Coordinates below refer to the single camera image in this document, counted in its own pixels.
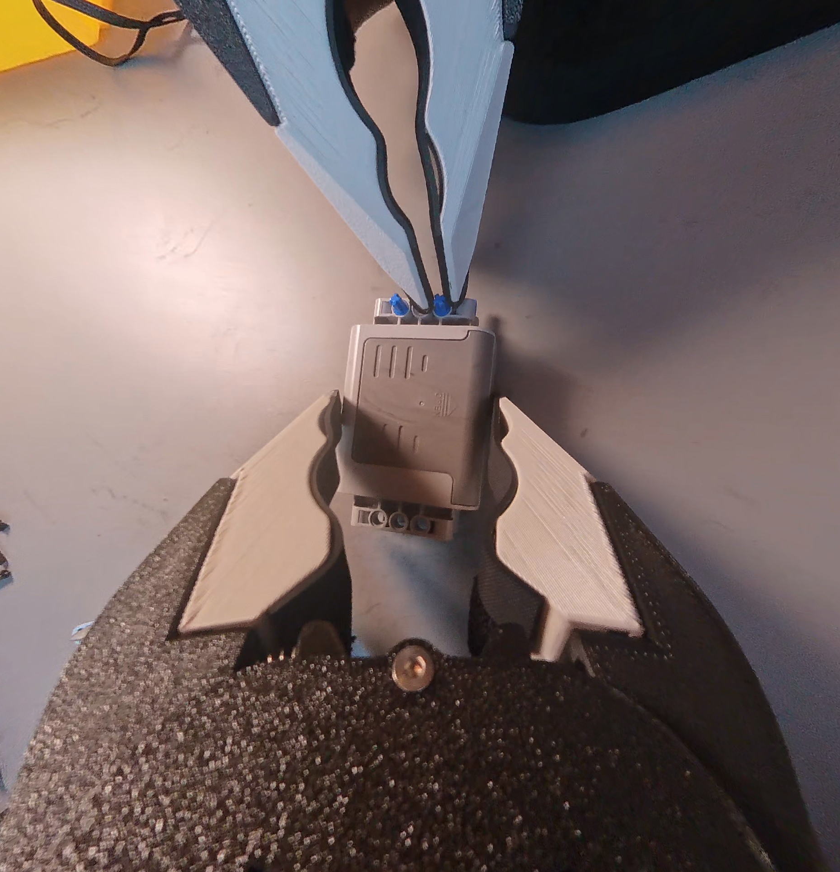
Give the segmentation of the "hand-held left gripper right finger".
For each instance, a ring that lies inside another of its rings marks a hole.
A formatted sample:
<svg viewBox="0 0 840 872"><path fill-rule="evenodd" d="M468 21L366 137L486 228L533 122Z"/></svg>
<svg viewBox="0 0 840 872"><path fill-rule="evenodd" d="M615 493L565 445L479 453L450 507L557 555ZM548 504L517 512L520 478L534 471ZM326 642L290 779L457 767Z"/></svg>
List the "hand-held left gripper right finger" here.
<svg viewBox="0 0 840 872"><path fill-rule="evenodd" d="M507 569L545 600L535 657L558 660L574 629L643 626L590 485L593 478L513 401L499 401L516 492L496 525Z"/></svg>

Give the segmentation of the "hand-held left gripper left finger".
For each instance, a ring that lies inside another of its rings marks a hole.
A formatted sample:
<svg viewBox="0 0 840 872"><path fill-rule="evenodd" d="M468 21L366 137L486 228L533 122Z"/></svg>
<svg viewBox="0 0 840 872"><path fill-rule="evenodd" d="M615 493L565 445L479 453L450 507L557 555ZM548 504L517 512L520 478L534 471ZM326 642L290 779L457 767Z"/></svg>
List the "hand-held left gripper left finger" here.
<svg viewBox="0 0 840 872"><path fill-rule="evenodd" d="M318 398L234 474L179 633L246 629L336 563L341 398Z"/></svg>

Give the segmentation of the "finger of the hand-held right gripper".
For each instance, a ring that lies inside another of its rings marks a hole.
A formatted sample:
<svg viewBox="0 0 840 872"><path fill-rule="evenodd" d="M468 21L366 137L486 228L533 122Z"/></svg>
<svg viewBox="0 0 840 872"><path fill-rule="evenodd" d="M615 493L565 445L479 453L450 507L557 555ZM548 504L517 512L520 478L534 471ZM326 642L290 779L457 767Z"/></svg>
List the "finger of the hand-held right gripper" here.
<svg viewBox="0 0 840 872"><path fill-rule="evenodd" d="M415 135L442 290L466 291L513 59L501 1L404 1L418 64Z"/></svg>
<svg viewBox="0 0 840 872"><path fill-rule="evenodd" d="M381 267L413 300L433 293L386 176L383 136L337 48L337 2L229 2L279 119L277 135Z"/></svg>

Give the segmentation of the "yellow plastic bin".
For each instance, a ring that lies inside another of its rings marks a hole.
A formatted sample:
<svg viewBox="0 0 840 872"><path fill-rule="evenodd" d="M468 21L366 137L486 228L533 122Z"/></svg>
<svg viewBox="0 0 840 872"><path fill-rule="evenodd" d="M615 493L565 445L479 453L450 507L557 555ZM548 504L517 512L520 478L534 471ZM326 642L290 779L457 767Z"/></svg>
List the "yellow plastic bin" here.
<svg viewBox="0 0 840 872"><path fill-rule="evenodd" d="M96 46L107 30L98 20L55 2L46 8L88 46ZM0 1L0 72L73 51L39 15L32 1Z"/></svg>

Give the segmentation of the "black mesh chair pad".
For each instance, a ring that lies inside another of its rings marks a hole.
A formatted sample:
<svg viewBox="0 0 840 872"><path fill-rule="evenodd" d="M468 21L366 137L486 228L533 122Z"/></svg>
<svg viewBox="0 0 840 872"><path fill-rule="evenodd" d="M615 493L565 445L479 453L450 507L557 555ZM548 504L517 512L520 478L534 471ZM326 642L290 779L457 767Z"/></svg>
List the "black mesh chair pad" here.
<svg viewBox="0 0 840 872"><path fill-rule="evenodd" d="M527 1L503 114L607 114L840 22L840 1Z"/></svg>

